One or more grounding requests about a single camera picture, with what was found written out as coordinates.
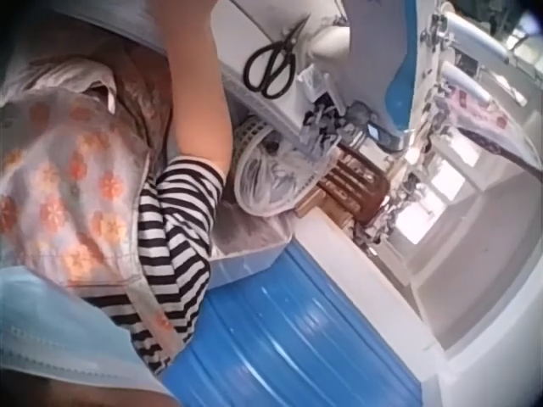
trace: black and white striped sleeve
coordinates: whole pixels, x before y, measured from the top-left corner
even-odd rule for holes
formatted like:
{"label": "black and white striped sleeve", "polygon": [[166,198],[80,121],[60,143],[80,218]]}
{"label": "black and white striped sleeve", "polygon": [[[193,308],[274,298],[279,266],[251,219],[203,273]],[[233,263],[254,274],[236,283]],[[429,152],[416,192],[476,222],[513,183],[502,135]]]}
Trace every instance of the black and white striped sleeve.
{"label": "black and white striped sleeve", "polygon": [[[210,231],[224,183],[210,162],[178,157],[156,181],[145,183],[140,197],[139,258],[149,286],[184,343],[193,335],[209,283]],[[152,354],[158,344],[150,335],[135,346],[148,364],[159,361]]]}

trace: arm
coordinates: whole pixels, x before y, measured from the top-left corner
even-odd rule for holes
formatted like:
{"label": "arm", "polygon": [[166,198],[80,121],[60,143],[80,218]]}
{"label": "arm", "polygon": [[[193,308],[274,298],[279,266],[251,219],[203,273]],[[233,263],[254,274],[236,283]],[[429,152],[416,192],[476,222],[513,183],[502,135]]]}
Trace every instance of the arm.
{"label": "arm", "polygon": [[225,176],[232,125],[211,32],[216,0],[152,0],[170,64],[173,125],[179,151],[208,159]]}

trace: striped shirt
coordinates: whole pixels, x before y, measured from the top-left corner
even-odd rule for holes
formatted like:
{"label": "striped shirt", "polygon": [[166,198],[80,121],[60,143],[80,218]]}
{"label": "striped shirt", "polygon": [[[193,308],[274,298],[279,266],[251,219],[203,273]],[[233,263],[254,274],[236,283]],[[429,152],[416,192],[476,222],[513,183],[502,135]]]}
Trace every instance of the striped shirt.
{"label": "striped shirt", "polygon": [[[144,184],[139,201],[138,252],[148,284],[182,341],[190,341],[210,280],[210,231],[224,178],[208,161],[173,159]],[[143,325],[125,294],[85,298],[118,326],[155,373],[171,360]]]}

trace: hair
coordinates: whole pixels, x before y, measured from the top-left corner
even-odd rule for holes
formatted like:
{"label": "hair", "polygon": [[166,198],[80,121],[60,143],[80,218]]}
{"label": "hair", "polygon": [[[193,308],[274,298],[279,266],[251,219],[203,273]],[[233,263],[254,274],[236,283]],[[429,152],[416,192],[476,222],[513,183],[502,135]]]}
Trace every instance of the hair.
{"label": "hair", "polygon": [[9,407],[179,407],[162,393],[84,386],[0,369],[0,405]]}
{"label": "hair", "polygon": [[50,381],[18,371],[0,370],[0,405],[13,407],[49,406]]}

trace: person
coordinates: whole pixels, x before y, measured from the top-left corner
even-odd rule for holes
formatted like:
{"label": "person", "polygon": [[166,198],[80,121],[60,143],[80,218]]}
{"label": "person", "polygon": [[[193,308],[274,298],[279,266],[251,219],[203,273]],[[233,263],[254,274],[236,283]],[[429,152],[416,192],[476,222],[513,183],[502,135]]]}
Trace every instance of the person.
{"label": "person", "polygon": [[[174,405],[135,393],[170,397],[132,351],[163,371],[191,339],[210,279],[210,230],[232,154],[210,28],[216,0],[148,4],[180,152],[160,173],[106,66],[38,61],[6,75],[0,91],[0,367],[3,390],[28,399],[35,392],[24,389],[39,388],[39,405]],[[93,307],[115,324],[96,313],[88,322]],[[37,353],[36,343],[55,346]]]}

